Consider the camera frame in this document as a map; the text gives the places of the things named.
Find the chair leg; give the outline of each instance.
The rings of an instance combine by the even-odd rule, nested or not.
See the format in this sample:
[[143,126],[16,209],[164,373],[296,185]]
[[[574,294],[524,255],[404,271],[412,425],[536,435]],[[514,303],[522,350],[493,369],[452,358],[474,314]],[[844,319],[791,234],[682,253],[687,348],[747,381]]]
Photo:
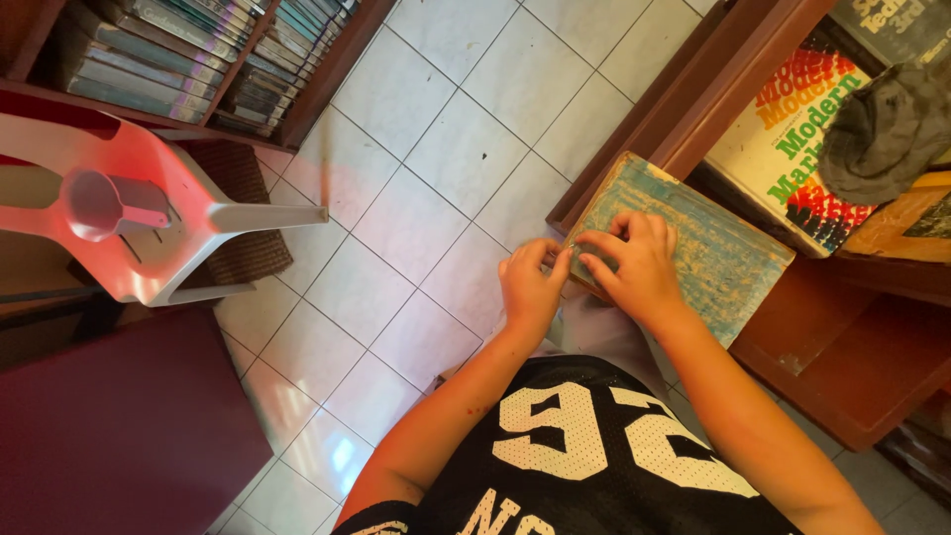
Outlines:
[[218,299],[219,297],[227,297],[236,293],[244,293],[246,291],[254,290],[255,288],[252,284],[177,289],[168,296],[168,304],[181,305],[182,303],[194,303],[195,301]]
[[211,214],[212,224],[218,227],[218,232],[222,234],[305,227],[326,223],[329,219],[327,207],[281,207],[237,203],[218,205]]

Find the red surface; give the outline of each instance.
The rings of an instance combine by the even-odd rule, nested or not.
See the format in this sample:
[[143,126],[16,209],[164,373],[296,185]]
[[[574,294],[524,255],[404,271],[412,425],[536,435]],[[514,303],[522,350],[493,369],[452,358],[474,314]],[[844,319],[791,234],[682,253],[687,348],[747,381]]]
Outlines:
[[270,457],[209,309],[0,374],[4,535],[200,535]]

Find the stack of books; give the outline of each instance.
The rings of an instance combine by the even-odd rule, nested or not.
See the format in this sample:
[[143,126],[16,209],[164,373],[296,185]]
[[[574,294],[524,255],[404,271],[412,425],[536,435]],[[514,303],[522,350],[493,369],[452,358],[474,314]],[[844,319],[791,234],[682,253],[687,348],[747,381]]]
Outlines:
[[357,0],[281,0],[215,109],[214,123],[273,135],[358,6]]
[[271,137],[359,5],[281,0],[258,42],[249,42],[271,1],[278,0],[68,0],[47,46],[54,83],[192,124],[223,90],[213,124]]

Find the hand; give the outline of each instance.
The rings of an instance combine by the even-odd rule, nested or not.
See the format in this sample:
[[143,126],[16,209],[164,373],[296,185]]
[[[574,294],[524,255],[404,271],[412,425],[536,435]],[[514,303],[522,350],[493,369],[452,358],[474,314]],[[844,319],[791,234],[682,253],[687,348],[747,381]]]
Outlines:
[[[552,274],[541,272],[548,253],[557,254]],[[498,280],[505,303],[505,328],[520,336],[537,338],[541,344],[558,311],[561,288],[568,280],[572,250],[561,250],[555,240],[538,238],[517,248],[511,257],[498,263]]]
[[614,216],[608,232],[586,230],[575,242],[594,245],[617,260],[613,273],[593,254],[578,256],[614,302],[648,329],[684,305],[672,260],[677,229],[668,228],[663,217],[626,211]]

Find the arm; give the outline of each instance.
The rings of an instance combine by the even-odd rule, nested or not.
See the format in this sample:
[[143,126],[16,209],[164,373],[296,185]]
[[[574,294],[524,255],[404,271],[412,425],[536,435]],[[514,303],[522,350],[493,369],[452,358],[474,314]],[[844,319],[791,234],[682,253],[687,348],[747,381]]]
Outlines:
[[617,272],[590,254],[579,260],[657,338],[717,451],[792,523],[806,535],[883,534],[838,469],[683,302],[671,260],[676,240],[661,217],[626,212],[609,233],[577,238],[614,257]]
[[337,525],[370,505],[400,500],[418,505],[456,448],[500,399],[538,348],[558,310],[571,251],[560,251],[552,274],[541,272],[554,240],[535,240],[498,266],[506,326],[465,367],[415,406],[379,443]]

